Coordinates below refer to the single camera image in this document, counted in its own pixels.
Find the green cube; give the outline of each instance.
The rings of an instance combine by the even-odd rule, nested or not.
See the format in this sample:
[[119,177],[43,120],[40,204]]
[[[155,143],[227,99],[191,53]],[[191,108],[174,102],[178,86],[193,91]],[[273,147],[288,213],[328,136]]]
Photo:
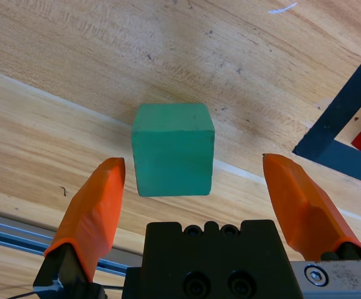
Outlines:
[[139,195],[208,195],[214,138],[204,104],[141,105],[132,130]]

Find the white mark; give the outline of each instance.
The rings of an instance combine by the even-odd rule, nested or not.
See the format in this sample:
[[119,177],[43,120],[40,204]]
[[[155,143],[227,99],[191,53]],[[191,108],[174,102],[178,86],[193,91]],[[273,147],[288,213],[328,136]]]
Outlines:
[[282,9],[275,9],[273,11],[269,11],[270,14],[280,14],[284,11],[288,11],[290,8],[293,8],[295,5],[297,5],[297,3],[295,2],[294,4],[291,4],[290,6],[287,6],[285,8]]
[[307,127],[308,129],[310,129],[310,128],[313,127],[313,122],[311,122],[311,121],[304,121],[304,125],[305,125],[305,127]]
[[349,212],[349,211],[342,210],[342,209],[338,209],[338,211],[340,211],[340,213],[341,213],[342,215],[344,215],[344,216],[351,217],[351,218],[353,218],[353,219],[356,219],[356,220],[358,220],[358,221],[361,221],[361,216],[359,216],[359,215],[356,215],[356,214],[354,214],[354,213],[351,213],[351,212]]
[[233,173],[242,178],[246,178],[251,181],[254,181],[255,183],[266,185],[266,180],[264,178],[262,178],[261,176],[257,176],[256,174],[250,173],[249,171],[243,170],[241,168],[235,167],[233,165],[219,161],[217,159],[213,160],[213,166],[216,168],[222,169],[223,171],[226,171],[227,173]]

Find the metal rail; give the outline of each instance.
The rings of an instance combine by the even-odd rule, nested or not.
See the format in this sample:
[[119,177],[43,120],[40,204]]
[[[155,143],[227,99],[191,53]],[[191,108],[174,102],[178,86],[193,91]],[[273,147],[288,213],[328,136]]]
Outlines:
[[[0,245],[42,255],[55,232],[0,217]],[[141,267],[142,256],[112,248],[97,269],[125,276],[128,267]],[[291,262],[305,299],[361,298],[361,260]]]

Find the wood grain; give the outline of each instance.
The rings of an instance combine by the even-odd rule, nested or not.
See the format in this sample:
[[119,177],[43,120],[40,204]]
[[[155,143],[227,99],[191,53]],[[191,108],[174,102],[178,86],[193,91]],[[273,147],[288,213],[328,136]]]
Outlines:
[[[114,242],[118,248],[142,253],[145,226],[153,221],[178,221],[183,227],[210,220],[237,226],[245,219],[277,223],[263,178],[220,161],[209,196],[139,197],[130,143],[128,125],[0,75],[0,214],[56,229],[71,197],[97,165],[123,156],[127,179]],[[320,169],[313,164],[307,171]],[[321,175],[331,183],[338,174]],[[361,185],[349,179],[341,186],[329,194],[357,221],[359,235]],[[300,258],[288,247],[287,253]]]
[[361,1],[268,13],[288,4],[0,0],[0,72],[128,124],[140,103],[205,102],[218,159],[262,175],[361,63]]
[[[290,4],[0,0],[0,214],[55,229],[95,167],[123,156],[114,244],[141,253],[151,221],[275,220],[261,162],[272,152],[301,164],[361,239],[361,182],[291,154],[361,63],[361,1],[302,0],[268,13]],[[139,104],[174,102],[204,102],[212,114],[212,193],[140,198],[130,125]],[[339,141],[361,130],[361,110],[356,117]],[[27,260],[6,255],[13,264],[0,274]]]

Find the black metal frame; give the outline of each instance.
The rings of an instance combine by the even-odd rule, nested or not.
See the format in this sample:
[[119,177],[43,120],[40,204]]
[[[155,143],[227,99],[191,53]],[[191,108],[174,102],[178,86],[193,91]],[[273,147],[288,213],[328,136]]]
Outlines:
[[361,152],[334,138],[361,107],[361,65],[293,153],[361,180]]

